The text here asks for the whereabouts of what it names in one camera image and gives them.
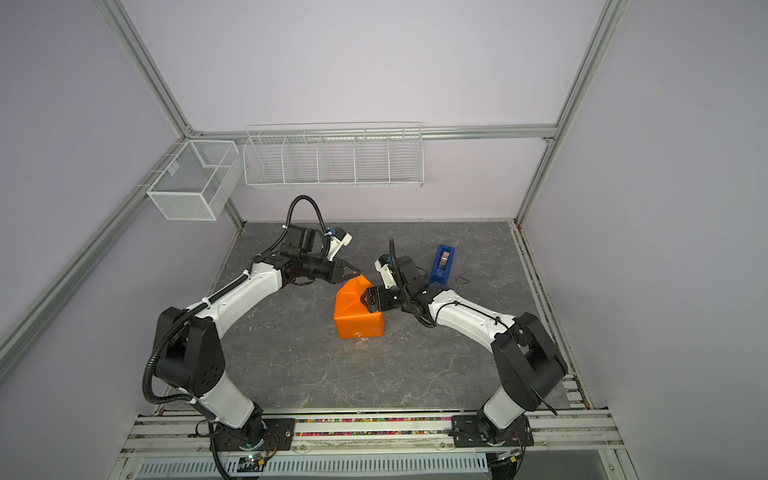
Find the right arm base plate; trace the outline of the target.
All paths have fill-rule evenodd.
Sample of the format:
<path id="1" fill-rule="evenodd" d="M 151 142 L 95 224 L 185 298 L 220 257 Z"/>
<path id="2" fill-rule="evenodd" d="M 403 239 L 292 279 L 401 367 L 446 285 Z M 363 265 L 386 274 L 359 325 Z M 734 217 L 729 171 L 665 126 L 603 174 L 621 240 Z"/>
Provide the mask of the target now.
<path id="1" fill-rule="evenodd" d="M 529 447 L 534 439 L 528 418 L 520 415 L 504 428 L 495 426 L 482 414 L 461 414 L 451 417 L 448 435 L 459 448 Z"/>

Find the orange wrapping paper sheet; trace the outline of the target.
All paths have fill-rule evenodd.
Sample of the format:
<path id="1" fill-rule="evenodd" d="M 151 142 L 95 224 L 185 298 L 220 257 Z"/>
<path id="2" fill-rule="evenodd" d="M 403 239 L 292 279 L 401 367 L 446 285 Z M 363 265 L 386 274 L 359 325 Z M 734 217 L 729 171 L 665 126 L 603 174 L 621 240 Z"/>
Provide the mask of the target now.
<path id="1" fill-rule="evenodd" d="M 348 280 L 335 296 L 334 322 L 340 339 L 380 337 L 385 333 L 381 312 L 370 312 L 361 297 L 373 284 L 363 275 Z"/>

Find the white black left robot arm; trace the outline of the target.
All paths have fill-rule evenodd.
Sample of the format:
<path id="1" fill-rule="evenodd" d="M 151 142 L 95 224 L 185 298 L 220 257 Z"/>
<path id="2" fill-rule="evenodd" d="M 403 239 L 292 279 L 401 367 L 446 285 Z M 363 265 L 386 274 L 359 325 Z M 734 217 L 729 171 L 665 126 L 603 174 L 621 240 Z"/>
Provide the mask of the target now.
<path id="1" fill-rule="evenodd" d="M 153 405 L 183 401 L 212 422 L 232 430 L 255 430 L 260 407 L 226 372 L 222 339 L 251 309 L 297 279 L 338 284 L 359 271 L 339 258 L 352 236 L 329 228 L 320 212 L 314 228 L 294 224 L 288 213 L 278 238 L 255 255 L 248 268 L 213 294 L 159 317 L 141 390 Z"/>

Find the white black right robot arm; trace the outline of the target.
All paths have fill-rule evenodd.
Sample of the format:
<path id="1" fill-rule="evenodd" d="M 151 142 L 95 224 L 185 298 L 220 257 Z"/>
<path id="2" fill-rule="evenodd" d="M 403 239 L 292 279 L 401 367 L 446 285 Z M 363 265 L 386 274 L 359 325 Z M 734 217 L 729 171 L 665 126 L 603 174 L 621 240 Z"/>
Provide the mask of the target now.
<path id="1" fill-rule="evenodd" d="M 393 239 L 375 268 L 383 283 L 360 296 L 369 312 L 399 309 L 426 328 L 450 328 L 492 354 L 500 386 L 478 411 L 478 425 L 485 429 L 486 439 L 544 405 L 568 373 L 567 362 L 536 315 L 502 314 L 441 283 L 428 282 L 410 257 L 396 254 Z"/>

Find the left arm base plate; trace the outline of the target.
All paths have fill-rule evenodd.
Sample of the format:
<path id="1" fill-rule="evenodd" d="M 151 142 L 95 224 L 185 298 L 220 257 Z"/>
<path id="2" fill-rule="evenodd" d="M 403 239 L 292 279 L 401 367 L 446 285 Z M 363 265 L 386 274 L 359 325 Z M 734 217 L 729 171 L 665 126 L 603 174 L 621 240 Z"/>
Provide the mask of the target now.
<path id="1" fill-rule="evenodd" d="M 239 429 L 214 423 L 211 436 L 220 452 L 285 451 L 291 448 L 295 426 L 295 418 L 259 417 Z"/>

